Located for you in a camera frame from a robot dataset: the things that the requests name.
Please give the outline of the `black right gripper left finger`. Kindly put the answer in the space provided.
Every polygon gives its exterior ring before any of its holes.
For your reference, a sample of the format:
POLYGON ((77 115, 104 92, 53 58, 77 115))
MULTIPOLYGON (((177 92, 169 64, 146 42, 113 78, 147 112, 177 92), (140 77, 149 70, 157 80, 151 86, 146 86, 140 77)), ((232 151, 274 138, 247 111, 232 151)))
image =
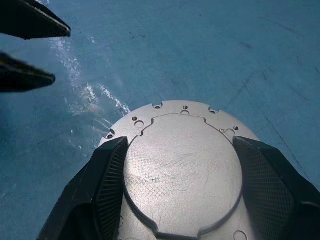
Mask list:
POLYGON ((103 143, 65 186, 36 240, 117 240, 127 137, 103 143))

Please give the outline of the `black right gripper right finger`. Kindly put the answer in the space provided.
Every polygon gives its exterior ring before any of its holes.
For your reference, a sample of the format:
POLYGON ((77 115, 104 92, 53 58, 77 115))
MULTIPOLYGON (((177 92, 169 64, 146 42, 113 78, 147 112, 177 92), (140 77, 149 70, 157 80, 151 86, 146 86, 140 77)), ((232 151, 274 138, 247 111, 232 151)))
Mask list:
POLYGON ((275 147, 236 136, 243 198, 261 240, 320 240, 320 191, 275 147))

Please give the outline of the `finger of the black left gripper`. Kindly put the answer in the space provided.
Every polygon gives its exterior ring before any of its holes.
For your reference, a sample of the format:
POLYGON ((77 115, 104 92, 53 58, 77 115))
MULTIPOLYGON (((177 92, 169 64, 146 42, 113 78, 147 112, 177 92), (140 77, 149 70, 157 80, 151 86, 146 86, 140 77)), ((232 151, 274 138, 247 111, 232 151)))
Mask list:
POLYGON ((54 74, 0 52, 0 93, 28 92, 55 81, 54 74))
POLYGON ((70 37, 71 28, 36 0, 0 0, 0 34, 24 40, 70 37))

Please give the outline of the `round grey metal lid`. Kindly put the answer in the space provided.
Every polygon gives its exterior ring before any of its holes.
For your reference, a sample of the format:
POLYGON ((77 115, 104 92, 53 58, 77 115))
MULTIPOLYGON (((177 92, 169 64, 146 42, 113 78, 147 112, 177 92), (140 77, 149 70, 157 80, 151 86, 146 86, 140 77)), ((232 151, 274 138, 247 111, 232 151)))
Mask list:
POLYGON ((232 140, 256 135, 232 115, 183 100, 146 105, 100 143, 127 137, 118 240, 260 240, 232 140))

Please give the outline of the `blue plastic table cover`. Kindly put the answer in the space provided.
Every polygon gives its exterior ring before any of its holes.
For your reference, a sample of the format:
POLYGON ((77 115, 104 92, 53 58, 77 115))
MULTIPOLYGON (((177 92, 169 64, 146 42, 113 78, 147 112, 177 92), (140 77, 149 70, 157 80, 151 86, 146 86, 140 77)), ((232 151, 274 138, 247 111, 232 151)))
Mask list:
POLYGON ((189 100, 240 120, 320 190, 320 0, 38 0, 71 36, 0 34, 55 74, 0 94, 0 240, 36 240, 120 118, 189 100))

